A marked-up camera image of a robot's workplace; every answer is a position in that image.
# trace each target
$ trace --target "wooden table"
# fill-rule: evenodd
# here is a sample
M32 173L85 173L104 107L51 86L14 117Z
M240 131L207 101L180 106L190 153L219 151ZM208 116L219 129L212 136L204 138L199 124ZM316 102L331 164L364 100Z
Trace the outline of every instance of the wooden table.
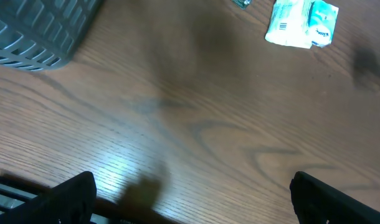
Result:
M273 0L106 1L63 69L0 67L0 172L90 170L109 200L152 178L184 223L297 223L304 170L380 211L380 0L328 2L334 41L306 50L265 41Z

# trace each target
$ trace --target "white plastic packet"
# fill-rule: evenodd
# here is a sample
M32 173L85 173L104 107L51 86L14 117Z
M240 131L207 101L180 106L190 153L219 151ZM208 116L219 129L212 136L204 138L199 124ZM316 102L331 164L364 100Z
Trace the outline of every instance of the white plastic packet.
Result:
M274 44L302 47L312 46L308 35L308 17L314 0L276 0L265 39Z

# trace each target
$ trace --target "basket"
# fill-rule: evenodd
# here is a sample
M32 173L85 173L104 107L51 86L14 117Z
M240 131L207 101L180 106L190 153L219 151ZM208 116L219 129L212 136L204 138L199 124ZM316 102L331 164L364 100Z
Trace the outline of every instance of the basket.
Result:
M63 67L102 0L0 0L0 65L25 71Z

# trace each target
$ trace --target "tissue packet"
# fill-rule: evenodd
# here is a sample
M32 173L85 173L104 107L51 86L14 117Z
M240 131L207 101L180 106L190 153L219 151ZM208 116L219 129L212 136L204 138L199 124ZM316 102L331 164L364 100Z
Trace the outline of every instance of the tissue packet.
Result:
M337 15L337 7L321 0L313 3L309 19L309 36L312 44L319 47L331 44Z
M314 0L276 0L265 39L274 44L312 46L309 32L309 11Z

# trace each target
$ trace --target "barcode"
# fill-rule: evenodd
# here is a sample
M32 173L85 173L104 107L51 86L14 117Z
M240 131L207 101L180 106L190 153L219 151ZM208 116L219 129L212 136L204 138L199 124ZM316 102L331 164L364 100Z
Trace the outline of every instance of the barcode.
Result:
M279 28L278 28L278 29L280 29L280 30L285 30L285 29L287 29L287 23L286 23L286 22L281 23L281 24L279 25Z

